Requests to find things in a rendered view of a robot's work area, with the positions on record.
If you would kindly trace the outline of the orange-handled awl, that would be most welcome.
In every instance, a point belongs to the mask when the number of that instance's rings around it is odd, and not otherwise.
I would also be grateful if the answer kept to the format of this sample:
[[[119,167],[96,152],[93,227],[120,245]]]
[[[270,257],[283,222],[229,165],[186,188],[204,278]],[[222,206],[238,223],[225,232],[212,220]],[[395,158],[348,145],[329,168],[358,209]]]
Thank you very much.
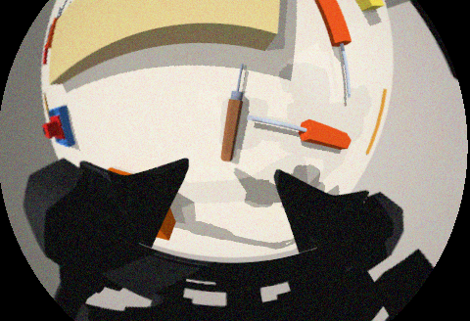
[[[269,122],[269,124],[282,126],[282,128],[299,130],[301,140],[310,142],[310,144],[347,150],[350,142],[352,141],[352,138],[348,136],[348,133],[332,128],[332,126],[321,124],[321,122],[310,120],[310,118],[307,121],[303,121],[301,126],[289,124],[289,122],[269,120],[269,118],[262,118],[255,115],[248,115],[247,120]]]
[[[67,4],[67,3],[64,3],[64,4],[63,4],[63,8],[60,9],[60,11],[63,11],[63,9],[66,8],[66,7],[64,7],[64,5],[66,5],[66,4]],[[51,28],[51,31],[48,32],[48,34],[50,34],[50,36],[48,36],[48,39],[47,39],[48,42],[47,42],[47,44],[46,44],[46,47],[48,47],[48,48],[51,48],[51,47],[52,47],[52,44],[51,44],[51,43],[52,43],[52,40],[54,40],[54,39],[52,39],[52,38],[54,38],[54,35],[52,35],[52,34],[54,34],[54,32],[55,32],[55,23],[57,23],[58,20],[59,20],[59,19],[54,19],[54,20],[52,21],[53,24],[52,24],[52,26],[50,27],[50,28]]]
[[[345,21],[345,17],[342,17],[344,13],[342,13],[340,5],[338,5],[337,0],[314,0],[314,3],[317,4],[317,11],[320,11],[320,15],[325,23],[326,30],[328,30],[328,35],[330,36],[330,44],[332,47],[340,47],[341,54],[344,56],[344,66],[345,66],[345,74],[346,74],[346,86],[348,86],[348,95],[349,98],[352,94],[352,87],[350,86],[350,78],[349,78],[349,67],[348,67],[348,60],[346,58],[346,51],[345,46],[348,46],[349,43],[352,43],[352,37],[349,36],[349,28]]]

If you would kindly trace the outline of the blue shallow tray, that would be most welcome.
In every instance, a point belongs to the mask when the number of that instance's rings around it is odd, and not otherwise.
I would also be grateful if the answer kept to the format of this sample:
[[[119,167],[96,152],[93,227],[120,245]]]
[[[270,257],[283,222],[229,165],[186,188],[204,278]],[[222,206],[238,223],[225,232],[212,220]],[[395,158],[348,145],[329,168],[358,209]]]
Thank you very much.
[[[68,106],[62,106],[54,110],[50,109],[50,114],[48,115],[48,117],[62,115],[60,116],[60,121],[62,122],[63,126],[64,141],[63,138],[55,138],[55,140],[56,142],[59,142],[59,145],[73,146],[74,138],[73,133],[71,133],[71,123],[70,117],[68,116],[69,113],[67,113],[67,109]]]

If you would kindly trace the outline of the brown-handled awl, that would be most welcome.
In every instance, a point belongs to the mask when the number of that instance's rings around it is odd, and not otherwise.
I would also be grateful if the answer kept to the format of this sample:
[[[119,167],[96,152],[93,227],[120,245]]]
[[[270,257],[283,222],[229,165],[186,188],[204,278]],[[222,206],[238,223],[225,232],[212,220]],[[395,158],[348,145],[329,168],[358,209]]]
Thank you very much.
[[[240,64],[238,89],[231,90],[230,99],[227,102],[226,120],[224,121],[222,148],[220,148],[220,159],[231,161],[234,154],[236,134],[238,134],[240,114],[243,109],[243,95],[240,89],[240,77],[242,77],[244,64]]]

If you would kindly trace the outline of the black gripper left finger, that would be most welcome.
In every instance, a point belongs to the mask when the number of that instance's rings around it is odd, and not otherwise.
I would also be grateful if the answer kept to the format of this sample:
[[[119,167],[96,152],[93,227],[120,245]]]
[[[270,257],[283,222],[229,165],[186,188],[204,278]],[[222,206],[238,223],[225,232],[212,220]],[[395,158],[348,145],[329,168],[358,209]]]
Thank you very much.
[[[78,164],[86,173],[89,187],[117,201],[126,222],[140,236],[140,244],[151,248],[187,175],[188,158],[130,175],[118,175],[89,160]]]

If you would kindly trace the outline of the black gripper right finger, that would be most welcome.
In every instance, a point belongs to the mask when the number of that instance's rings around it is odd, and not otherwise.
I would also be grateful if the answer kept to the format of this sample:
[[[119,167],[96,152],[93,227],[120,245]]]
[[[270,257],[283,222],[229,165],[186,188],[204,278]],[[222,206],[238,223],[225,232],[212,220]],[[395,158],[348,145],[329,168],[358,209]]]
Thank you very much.
[[[329,195],[278,168],[274,180],[299,253],[317,248],[316,240],[340,219],[346,207],[364,203],[369,195],[367,191]]]

